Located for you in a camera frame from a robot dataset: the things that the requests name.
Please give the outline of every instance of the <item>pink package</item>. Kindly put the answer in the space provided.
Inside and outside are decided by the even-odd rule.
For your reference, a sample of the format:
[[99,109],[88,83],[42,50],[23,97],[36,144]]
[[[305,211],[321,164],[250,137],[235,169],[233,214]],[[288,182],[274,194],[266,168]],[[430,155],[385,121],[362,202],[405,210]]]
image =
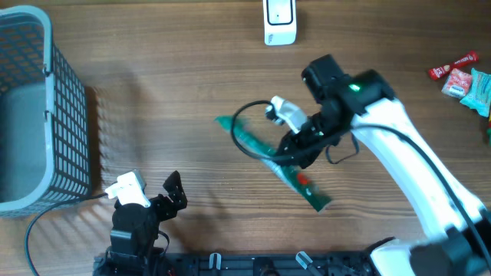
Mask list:
[[454,68],[452,72],[450,72],[447,82],[443,85],[442,92],[449,96],[461,99],[469,93],[469,87],[472,82],[472,75]]

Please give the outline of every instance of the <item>red package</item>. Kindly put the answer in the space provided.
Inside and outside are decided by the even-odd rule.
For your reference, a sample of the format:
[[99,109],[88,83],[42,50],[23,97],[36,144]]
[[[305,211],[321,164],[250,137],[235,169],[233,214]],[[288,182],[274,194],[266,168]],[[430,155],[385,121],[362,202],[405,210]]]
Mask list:
[[469,93],[469,87],[472,82],[472,75],[455,68],[452,70],[452,73],[450,73],[450,76],[448,76],[445,85],[443,85],[442,92],[449,96],[461,99]]
[[466,66],[478,60],[479,57],[477,56],[476,52],[470,51],[469,54],[466,54],[465,56],[461,57],[458,61],[455,61],[452,64],[445,64],[440,67],[429,69],[428,74],[430,75],[432,80],[436,81],[441,77],[445,76],[446,74],[450,73],[452,69]]

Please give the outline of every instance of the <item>blue snack package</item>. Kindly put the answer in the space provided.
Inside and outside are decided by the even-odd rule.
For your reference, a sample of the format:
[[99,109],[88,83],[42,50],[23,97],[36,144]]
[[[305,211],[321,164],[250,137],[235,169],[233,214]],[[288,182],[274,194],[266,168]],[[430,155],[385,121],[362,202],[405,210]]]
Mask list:
[[473,84],[470,92],[460,101],[470,109],[477,110],[483,117],[489,116],[489,104],[491,103],[491,75],[472,69]]

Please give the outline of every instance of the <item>gray basket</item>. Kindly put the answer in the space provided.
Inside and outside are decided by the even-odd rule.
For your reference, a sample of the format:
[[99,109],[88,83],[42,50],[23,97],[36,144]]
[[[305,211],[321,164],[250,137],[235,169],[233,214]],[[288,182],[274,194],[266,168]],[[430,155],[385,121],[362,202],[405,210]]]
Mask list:
[[0,216],[90,192],[84,87],[41,9],[0,9]]

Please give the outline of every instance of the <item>wooden table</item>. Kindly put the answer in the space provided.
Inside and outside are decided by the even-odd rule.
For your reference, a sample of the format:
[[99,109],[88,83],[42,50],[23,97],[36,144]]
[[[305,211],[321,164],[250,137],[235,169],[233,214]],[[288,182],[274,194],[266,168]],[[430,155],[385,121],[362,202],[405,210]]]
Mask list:
[[[300,73],[331,53],[349,74],[378,70],[450,171],[489,205],[486,120],[443,95],[443,83],[430,80],[426,69],[473,49],[481,57],[476,68],[491,72],[491,4],[368,0],[297,6],[297,41],[275,48],[263,42],[261,2],[46,7],[56,43],[89,87],[95,184],[106,186],[140,169],[150,197],[163,192],[164,179],[179,170],[189,205],[161,224],[171,252],[316,252],[360,249],[392,235],[423,238],[408,201],[365,147],[337,166],[321,157],[306,170],[334,199],[318,215],[261,162],[239,152],[213,122],[277,94],[317,112]],[[257,133],[269,130],[262,137],[277,143],[285,129],[273,127],[262,112],[253,109],[247,117]],[[350,153],[348,140],[333,154]],[[110,244],[113,204],[86,202],[46,215],[30,242],[40,273],[90,274],[93,257]],[[0,220],[0,274],[28,274],[28,222]]]

